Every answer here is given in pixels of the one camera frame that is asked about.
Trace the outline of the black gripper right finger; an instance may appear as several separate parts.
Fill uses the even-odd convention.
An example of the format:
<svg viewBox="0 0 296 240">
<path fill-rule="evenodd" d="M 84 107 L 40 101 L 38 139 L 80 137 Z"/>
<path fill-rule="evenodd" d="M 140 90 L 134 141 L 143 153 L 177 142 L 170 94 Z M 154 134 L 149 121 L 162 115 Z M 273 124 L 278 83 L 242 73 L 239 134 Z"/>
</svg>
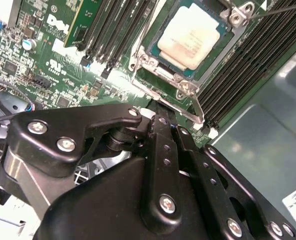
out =
<svg viewBox="0 0 296 240">
<path fill-rule="evenodd" d="M 291 223 L 213 146 L 163 107 L 178 147 L 182 223 L 167 240 L 296 240 Z"/>
</svg>

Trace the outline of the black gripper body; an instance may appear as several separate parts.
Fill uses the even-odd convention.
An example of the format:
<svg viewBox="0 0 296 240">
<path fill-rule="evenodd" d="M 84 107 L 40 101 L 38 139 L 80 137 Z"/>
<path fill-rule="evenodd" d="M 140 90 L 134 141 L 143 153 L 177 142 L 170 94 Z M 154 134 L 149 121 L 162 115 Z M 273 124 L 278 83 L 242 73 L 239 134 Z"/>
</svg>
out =
<svg viewBox="0 0 296 240">
<path fill-rule="evenodd" d="M 56 199 L 35 233 L 37 240 L 226 240 L 202 215 L 189 177 L 179 175 L 183 211 L 171 233 L 156 234 L 144 224 L 140 201 L 145 186 L 141 157 L 128 159 Z"/>
</svg>

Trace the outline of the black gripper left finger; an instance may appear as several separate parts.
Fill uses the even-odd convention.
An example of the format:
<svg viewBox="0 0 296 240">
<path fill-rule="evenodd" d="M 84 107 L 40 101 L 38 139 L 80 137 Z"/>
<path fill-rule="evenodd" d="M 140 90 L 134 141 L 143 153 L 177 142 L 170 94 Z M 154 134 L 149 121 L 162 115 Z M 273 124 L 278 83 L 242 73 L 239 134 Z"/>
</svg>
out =
<svg viewBox="0 0 296 240">
<path fill-rule="evenodd" d="M 181 223 L 177 145 L 162 104 L 144 114 L 131 105 L 106 104 L 22 112 L 13 117 L 0 182 L 24 196 L 41 221 L 66 192 L 128 159 L 143 158 L 140 215 L 153 233 Z"/>
</svg>

